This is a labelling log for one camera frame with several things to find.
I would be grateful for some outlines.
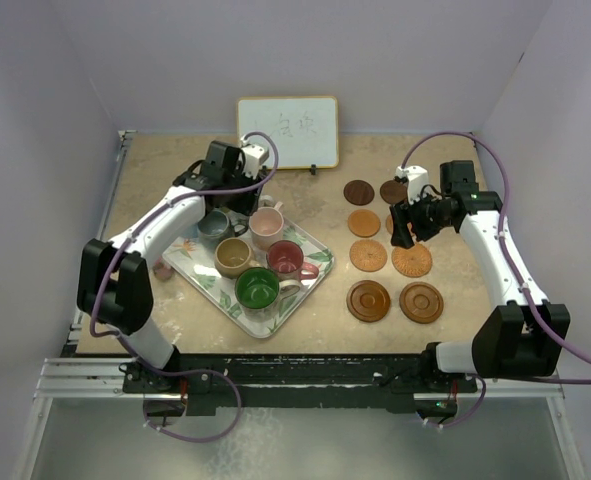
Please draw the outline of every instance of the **wooden whiteboard frame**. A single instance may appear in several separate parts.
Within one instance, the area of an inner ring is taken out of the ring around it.
[[[308,98],[332,98],[335,100],[335,131],[337,132],[335,135],[335,150],[337,151],[337,156],[335,158],[334,165],[324,165],[324,166],[317,166],[318,170],[321,169],[328,169],[328,168],[335,168],[339,165],[339,102],[337,101],[337,97],[335,95],[294,95],[294,96],[268,96],[268,97],[240,97],[237,99],[237,104],[235,105],[235,122],[237,124],[237,138],[241,137],[241,133],[239,131],[239,102],[242,100],[291,100],[291,99],[308,99]],[[301,166],[301,167],[277,167],[278,170],[305,170],[310,168],[310,165]]]

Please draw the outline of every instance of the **pink cup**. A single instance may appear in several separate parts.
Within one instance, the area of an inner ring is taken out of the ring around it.
[[[255,246],[261,250],[268,250],[275,242],[284,237],[284,217],[281,210],[282,202],[274,207],[261,207],[251,216],[248,226]]]
[[[288,240],[274,243],[266,254],[266,262],[280,280],[313,280],[319,276],[319,269],[304,261],[299,245]]]

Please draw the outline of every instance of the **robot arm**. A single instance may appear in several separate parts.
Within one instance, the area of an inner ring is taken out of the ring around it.
[[[547,376],[557,364],[561,347],[534,321],[528,302],[498,241],[505,239],[512,261],[527,279],[538,311],[562,338],[570,316],[564,305],[553,305],[532,280],[504,220],[498,232],[501,200],[495,192],[480,192],[473,162],[453,161],[440,166],[438,192],[429,185],[428,172],[418,166],[397,168],[396,179],[406,183],[408,201],[391,206],[394,229],[391,243],[411,248],[413,237],[426,241],[444,227],[454,227],[473,252],[482,271],[493,311],[467,342],[429,344],[426,356],[440,372],[479,374],[482,377]],[[427,192],[431,189],[438,196]]]
[[[120,337],[155,368],[172,369],[172,358],[179,352],[161,334],[151,318],[153,294],[148,267],[161,257],[169,245],[188,227],[199,222],[210,210],[226,206],[250,216],[257,208],[261,188],[245,193],[229,192],[258,184],[266,175],[262,165],[268,150],[256,144],[242,147],[211,142],[206,158],[178,176],[155,207],[126,231],[108,242],[93,239],[82,254],[77,305],[91,313],[100,284],[119,247],[123,250],[116,270],[100,299],[97,315],[101,323],[120,333]],[[195,195],[213,192],[217,195]]]

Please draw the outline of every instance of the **brown coaster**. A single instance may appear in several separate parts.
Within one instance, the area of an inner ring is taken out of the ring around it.
[[[358,237],[372,237],[380,226],[379,217],[370,210],[355,210],[348,217],[348,229]]]
[[[364,180],[353,180],[344,187],[344,197],[353,205],[367,205],[375,198],[375,190]]]
[[[402,200],[406,200],[408,198],[406,191],[406,185],[396,182],[395,180],[384,182],[379,188],[379,194],[382,196],[384,201],[390,205],[395,205]]]
[[[411,232],[411,236],[413,236],[413,231],[411,230],[413,228],[413,224],[408,222],[406,225],[408,226],[408,231]],[[390,215],[386,217],[386,231],[391,235],[393,234],[393,217]]]
[[[384,318],[391,308],[391,297],[379,283],[363,280],[348,291],[346,305],[358,320],[377,322]]]
[[[391,257],[395,269],[407,277],[415,278],[426,275],[433,266],[431,252],[419,243],[408,250],[395,247]]]
[[[384,245],[376,240],[358,240],[351,246],[350,259],[355,268],[363,272],[376,272],[384,265],[388,255]]]
[[[433,323],[444,311],[444,299],[434,286],[413,282],[402,290],[399,306],[404,315],[414,322]]]
[[[386,231],[393,234],[393,217],[390,215],[386,217]]]

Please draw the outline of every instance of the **tray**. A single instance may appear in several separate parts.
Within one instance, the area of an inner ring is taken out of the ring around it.
[[[266,266],[266,253],[255,248],[250,232],[239,238],[248,243],[255,251],[255,258]],[[319,276],[314,280],[303,280],[304,288],[291,297],[284,298],[278,308],[278,314],[270,320],[258,322],[249,320],[235,298],[235,280],[222,277],[215,269],[213,253],[206,250],[198,238],[179,237],[164,252],[164,260],[182,277],[188,280],[213,305],[219,308],[242,330],[255,338],[267,338],[297,310],[304,299],[329,274],[335,263],[335,257],[324,244],[310,236],[293,222],[284,218],[284,240],[297,243],[304,252],[306,261],[319,267]]]

